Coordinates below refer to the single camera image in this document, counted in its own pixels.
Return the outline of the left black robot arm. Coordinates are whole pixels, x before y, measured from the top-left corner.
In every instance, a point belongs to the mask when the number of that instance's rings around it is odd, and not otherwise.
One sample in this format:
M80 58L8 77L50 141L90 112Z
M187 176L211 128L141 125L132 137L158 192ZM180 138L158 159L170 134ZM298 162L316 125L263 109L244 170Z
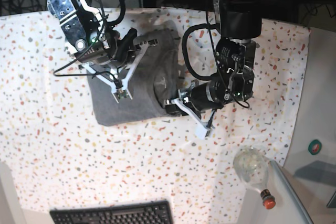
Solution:
M253 96L254 38L260 36L262 27L258 7L261 0L212 1L215 23L206 22L190 27L181 43L188 71L203 84L180 89L178 98L167 100L165 109L170 115L199 115L206 110L216 112L230 103L247 109L250 107L247 101ZM212 45L217 71L210 76L197 74L188 56L187 40L190 34L203 29L208 32L217 30L220 34L218 43Z

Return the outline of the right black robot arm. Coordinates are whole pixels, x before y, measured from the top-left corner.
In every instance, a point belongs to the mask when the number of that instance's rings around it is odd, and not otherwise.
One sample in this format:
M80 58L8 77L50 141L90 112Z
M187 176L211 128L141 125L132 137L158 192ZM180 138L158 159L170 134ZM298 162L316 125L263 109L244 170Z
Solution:
M102 8L91 5L92 0L47 0L50 13L59 20L71 55L80 63L121 68L135 60L134 39L137 30L131 28L120 39L114 29L123 21L126 6L119 0L120 13L117 19L108 20Z

